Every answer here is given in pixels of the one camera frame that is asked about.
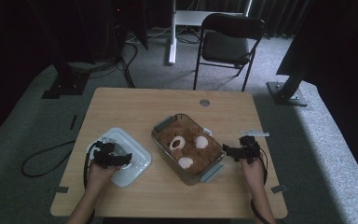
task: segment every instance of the gray carpet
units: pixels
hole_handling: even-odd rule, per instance
[[[195,41],[192,35],[182,38]],[[168,65],[169,39],[153,38],[149,50],[135,43],[138,54],[130,66],[136,88],[191,90],[198,45],[178,42],[176,64]],[[303,82],[300,90],[307,107],[275,105],[266,82],[285,81],[276,70],[291,39],[264,38],[256,53],[246,91],[255,105],[267,138],[281,184],[288,216],[278,223],[358,223],[358,166],[337,125],[328,113],[316,88]],[[135,48],[126,46],[128,62]],[[71,63],[90,67],[84,63]],[[66,162],[48,175],[29,178],[21,175],[21,164],[30,154],[76,140],[93,92],[98,87],[126,87],[118,69],[91,74],[83,95],[63,95],[60,99],[41,99],[57,76],[53,66],[34,79],[15,109],[0,128],[0,223],[63,223],[49,208],[54,199]],[[243,72],[201,67],[198,90],[240,91]],[[26,166],[29,173],[47,171],[71,150],[57,148],[36,157]],[[101,223],[95,218],[93,223]],[[232,219],[232,224],[253,223]]]

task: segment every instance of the dark backdrop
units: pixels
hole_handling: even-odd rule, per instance
[[[313,1],[278,74],[298,71],[318,88],[358,163],[358,1]]]

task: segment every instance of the plastic container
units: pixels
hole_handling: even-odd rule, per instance
[[[170,116],[157,124],[152,131],[152,138],[158,145],[159,154],[173,168],[173,170],[179,175],[179,177],[185,182],[185,184],[191,186],[197,184],[200,181],[203,183],[209,182],[218,174],[218,172],[223,167],[223,165],[220,164],[220,161],[224,157],[223,148],[212,137],[210,137],[209,139],[212,140],[212,142],[209,142],[209,144],[211,144],[212,147],[218,148],[218,155],[215,161],[212,161],[210,165],[206,166],[206,168],[203,169],[199,175],[192,175],[186,169],[182,168],[182,166],[179,165],[179,163],[173,158],[169,146],[167,146],[166,143],[162,143],[162,136],[164,136],[164,134],[167,134],[166,132],[170,131],[171,124],[173,124],[174,122],[175,124],[179,122],[181,126],[183,126],[184,132],[185,130],[187,130],[187,128],[193,127],[198,127],[201,130],[207,130],[201,128],[199,124],[197,124],[193,119],[191,119],[185,114],[176,114],[174,116]],[[211,131],[209,130],[207,130],[207,132],[204,131],[204,134],[212,135]]]

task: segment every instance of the hand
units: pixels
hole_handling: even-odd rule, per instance
[[[243,178],[252,194],[264,189],[264,165],[260,158],[256,158],[251,164],[247,160],[240,159]]]
[[[93,163],[89,167],[89,176],[87,180],[86,191],[101,193],[104,187],[109,183],[110,178],[120,169],[120,167],[102,168],[100,165]]]
[[[119,169],[119,167],[104,169],[100,165],[92,163],[89,167],[86,192],[83,194],[83,197],[78,202],[66,223],[86,223],[87,220],[89,220],[101,192],[107,183],[109,183],[110,178],[112,178]]]

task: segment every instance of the chair leg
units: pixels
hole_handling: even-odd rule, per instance
[[[238,77],[238,76],[240,75],[240,73],[241,73],[241,71],[242,71],[242,69],[243,69],[244,66],[245,66],[245,65],[242,65],[242,66],[241,66],[240,71],[238,71],[238,73],[237,73],[237,75],[235,75],[235,77]]]
[[[193,91],[197,87],[197,78],[199,76],[199,67],[200,67],[200,58],[197,59],[197,66],[196,66],[196,75],[194,76],[194,84],[193,84]]]
[[[246,83],[248,82],[249,74],[251,73],[251,68],[252,68],[252,64],[253,64],[253,59],[254,59],[254,57],[252,57],[251,61],[250,61],[249,64],[248,64],[248,70],[247,70],[247,72],[246,72],[245,80],[243,81],[242,91],[245,91],[245,86],[246,86]]]

